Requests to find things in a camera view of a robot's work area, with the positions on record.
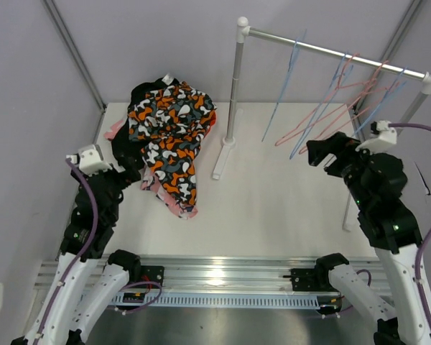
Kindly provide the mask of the pink patterned shorts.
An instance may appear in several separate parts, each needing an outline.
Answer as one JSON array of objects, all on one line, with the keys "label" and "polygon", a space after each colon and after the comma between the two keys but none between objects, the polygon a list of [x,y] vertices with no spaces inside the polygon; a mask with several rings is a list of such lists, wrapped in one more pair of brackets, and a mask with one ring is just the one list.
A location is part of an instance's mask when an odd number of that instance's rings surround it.
[{"label": "pink patterned shorts", "polygon": [[142,190],[153,192],[171,213],[179,218],[191,219],[198,214],[198,209],[195,206],[186,206],[169,194],[158,177],[145,164],[140,150],[147,143],[129,141],[129,122],[127,119],[114,123],[103,136],[111,143],[115,160],[119,166],[125,169],[125,173],[132,183],[140,182]]}]

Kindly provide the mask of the orange shorts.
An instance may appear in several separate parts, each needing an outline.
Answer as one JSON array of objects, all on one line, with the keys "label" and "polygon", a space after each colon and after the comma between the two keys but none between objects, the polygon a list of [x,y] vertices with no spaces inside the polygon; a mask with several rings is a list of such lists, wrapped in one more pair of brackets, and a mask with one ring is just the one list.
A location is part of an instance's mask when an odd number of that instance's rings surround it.
[{"label": "orange shorts", "polygon": [[208,120],[208,127],[207,127],[207,131],[206,134],[209,134],[212,127],[216,124],[217,121],[217,114],[216,114],[216,110],[212,110],[210,112],[210,116],[209,116],[209,120]]}]

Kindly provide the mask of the silver clothes rack rail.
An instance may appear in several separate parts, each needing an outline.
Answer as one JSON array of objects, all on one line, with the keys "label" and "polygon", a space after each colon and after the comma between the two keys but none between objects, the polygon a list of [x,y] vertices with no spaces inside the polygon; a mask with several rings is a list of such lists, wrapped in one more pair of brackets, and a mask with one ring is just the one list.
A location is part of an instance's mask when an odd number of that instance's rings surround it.
[{"label": "silver clothes rack rail", "polygon": [[303,50],[315,52],[320,55],[325,55],[332,58],[338,58],[342,61],[351,61],[353,63],[365,65],[370,68],[378,68],[380,71],[388,73],[401,73],[407,78],[411,78],[412,80],[421,82],[422,88],[417,94],[416,98],[410,104],[410,107],[407,109],[407,111],[405,111],[404,116],[402,117],[403,122],[408,122],[414,116],[420,106],[425,102],[427,97],[431,95],[431,71],[421,73],[415,70],[402,69],[388,63],[383,63],[364,57],[356,57],[341,51],[306,43],[303,40],[293,40],[290,38],[279,36],[277,34],[271,34],[250,26],[249,21],[246,17],[239,17],[236,23],[236,50],[231,79],[231,94],[228,104],[227,127],[225,135],[221,138],[220,149],[218,152],[217,159],[215,161],[215,166],[211,173],[211,177],[214,180],[219,180],[221,178],[224,171],[224,167],[226,166],[226,163],[228,161],[228,157],[233,148],[236,146],[236,140],[234,138],[236,116],[243,113],[242,110],[237,109],[237,95],[241,74],[241,63],[244,51],[244,43],[247,37],[254,37],[260,40],[266,40],[283,45],[290,45],[294,48],[299,47]]}]

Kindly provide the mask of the black shorts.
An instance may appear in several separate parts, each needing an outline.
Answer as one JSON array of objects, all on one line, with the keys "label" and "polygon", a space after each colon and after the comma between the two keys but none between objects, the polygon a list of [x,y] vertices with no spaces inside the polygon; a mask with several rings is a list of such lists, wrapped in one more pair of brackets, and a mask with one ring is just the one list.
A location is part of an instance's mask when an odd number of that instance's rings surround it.
[{"label": "black shorts", "polygon": [[[131,91],[131,102],[129,109],[143,101],[146,98],[146,93],[164,89],[167,84],[161,79],[154,82],[141,83]],[[129,122],[126,121],[115,137],[111,140],[113,155],[120,166],[125,171],[121,175],[129,176],[130,181],[136,182],[140,180],[141,171],[144,169],[144,161],[142,158],[142,149],[150,143],[151,139],[140,139],[138,142],[132,142],[129,139]]]}]

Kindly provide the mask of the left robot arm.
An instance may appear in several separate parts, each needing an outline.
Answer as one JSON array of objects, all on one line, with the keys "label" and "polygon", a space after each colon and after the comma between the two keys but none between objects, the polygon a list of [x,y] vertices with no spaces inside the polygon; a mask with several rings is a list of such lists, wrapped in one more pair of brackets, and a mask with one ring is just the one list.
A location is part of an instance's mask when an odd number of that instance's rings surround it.
[{"label": "left robot arm", "polygon": [[13,344],[85,344],[115,294],[142,278],[139,256],[118,250],[91,291],[83,294],[113,236],[124,190],[141,179],[139,166],[132,158],[122,158],[119,172],[94,147],[65,161],[79,188],[57,271],[33,325]]}]

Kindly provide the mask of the blue wire hanger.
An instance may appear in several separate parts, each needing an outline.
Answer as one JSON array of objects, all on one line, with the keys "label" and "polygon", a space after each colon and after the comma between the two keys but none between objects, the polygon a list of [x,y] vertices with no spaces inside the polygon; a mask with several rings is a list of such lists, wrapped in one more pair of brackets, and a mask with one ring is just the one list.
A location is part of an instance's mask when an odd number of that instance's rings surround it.
[{"label": "blue wire hanger", "polygon": [[368,122],[374,118],[374,116],[380,112],[380,110],[388,104],[388,102],[395,97],[395,95],[403,89],[406,85],[406,81],[401,81],[401,77],[404,76],[406,68],[403,68],[402,71],[396,76],[393,80],[392,84],[384,89],[383,96],[375,103],[369,104],[362,111],[358,112],[354,119],[359,121],[360,124],[356,127],[353,134],[351,135],[353,138],[360,139],[360,132],[363,131],[363,128],[368,124]]},{"label": "blue wire hanger", "polygon": [[300,54],[300,47],[298,47],[298,42],[303,42],[304,39],[306,38],[306,35],[307,35],[307,29],[305,29],[303,31],[302,35],[299,36],[296,39],[297,42],[294,43],[294,45],[293,45],[293,48],[291,50],[291,54],[290,54],[290,57],[289,57],[289,62],[288,62],[288,66],[287,66],[287,72],[286,72],[286,75],[284,77],[284,82],[282,84],[282,88],[281,88],[279,97],[278,97],[278,99],[277,99],[277,101],[276,101],[276,103],[274,105],[274,109],[273,109],[272,115],[269,118],[269,122],[268,122],[267,127],[266,127],[266,129],[264,131],[264,134],[263,134],[263,136],[261,138],[262,142],[267,137],[269,128],[272,125],[272,122],[273,122],[274,117],[276,115],[276,112],[277,112],[277,109],[279,107],[279,104],[281,103],[281,101],[282,101],[282,99],[284,97],[284,94],[285,94],[285,92],[287,90],[287,87],[288,87],[288,84],[289,84],[289,80],[290,80],[290,78],[292,76],[292,73],[293,73],[293,70],[294,70],[295,63],[297,62],[297,59],[298,59],[298,55]]},{"label": "blue wire hanger", "polygon": [[326,107],[329,104],[329,102],[333,100],[335,95],[339,92],[341,81],[346,75],[346,69],[351,64],[354,57],[355,57],[355,55],[352,55],[346,61],[343,61],[343,58],[342,58],[341,61],[339,62],[338,67],[334,72],[332,81],[330,82],[330,85],[329,85],[325,95],[323,96],[323,99],[318,104],[316,110],[314,110],[311,113],[310,118],[308,120],[308,123],[306,124],[305,128],[303,129],[303,131],[300,135],[300,138],[297,140],[294,148],[290,152],[289,160],[292,160],[294,158],[294,156],[297,154],[297,152],[300,148],[300,145],[303,143],[303,141],[306,139],[308,134],[311,132],[312,124],[314,123],[314,121],[320,118],[320,115],[319,115],[320,109],[323,106]]}]

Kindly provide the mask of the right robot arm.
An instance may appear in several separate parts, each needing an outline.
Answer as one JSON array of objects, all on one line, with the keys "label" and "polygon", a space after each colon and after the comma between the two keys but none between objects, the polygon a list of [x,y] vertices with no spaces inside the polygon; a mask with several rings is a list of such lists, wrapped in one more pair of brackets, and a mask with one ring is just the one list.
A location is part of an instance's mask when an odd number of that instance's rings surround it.
[{"label": "right robot arm", "polygon": [[400,199],[407,184],[402,161],[374,153],[342,132],[306,146],[311,166],[334,155],[325,172],[342,178],[355,201],[361,230],[382,263],[394,304],[362,282],[348,261],[323,265],[318,260],[315,284],[342,293],[373,331],[375,344],[431,344],[431,290],[422,261],[427,241]]}]

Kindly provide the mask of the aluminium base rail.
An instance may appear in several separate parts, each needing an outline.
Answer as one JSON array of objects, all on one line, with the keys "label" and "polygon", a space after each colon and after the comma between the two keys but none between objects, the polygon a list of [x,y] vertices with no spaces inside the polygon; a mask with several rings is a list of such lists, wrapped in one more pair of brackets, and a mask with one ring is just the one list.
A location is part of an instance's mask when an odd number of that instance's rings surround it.
[{"label": "aluminium base rail", "polygon": [[[144,255],[143,266],[163,266],[166,293],[279,294],[292,292],[288,275],[292,268],[313,268],[316,257],[169,257]],[[371,272],[371,288],[391,295],[380,261],[370,257],[349,259],[354,270]],[[57,262],[43,262],[35,290],[48,290]]]}]

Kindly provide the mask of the camouflage patterned shorts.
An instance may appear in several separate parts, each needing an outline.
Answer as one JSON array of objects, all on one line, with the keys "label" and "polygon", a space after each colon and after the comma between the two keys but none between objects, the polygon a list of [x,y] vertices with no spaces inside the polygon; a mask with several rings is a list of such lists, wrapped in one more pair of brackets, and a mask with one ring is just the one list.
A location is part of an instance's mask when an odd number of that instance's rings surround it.
[{"label": "camouflage patterned shorts", "polygon": [[186,206],[196,207],[195,159],[216,105],[208,94],[185,81],[174,81],[145,96],[128,107],[129,139],[151,139],[142,149],[145,164],[169,194]]}]

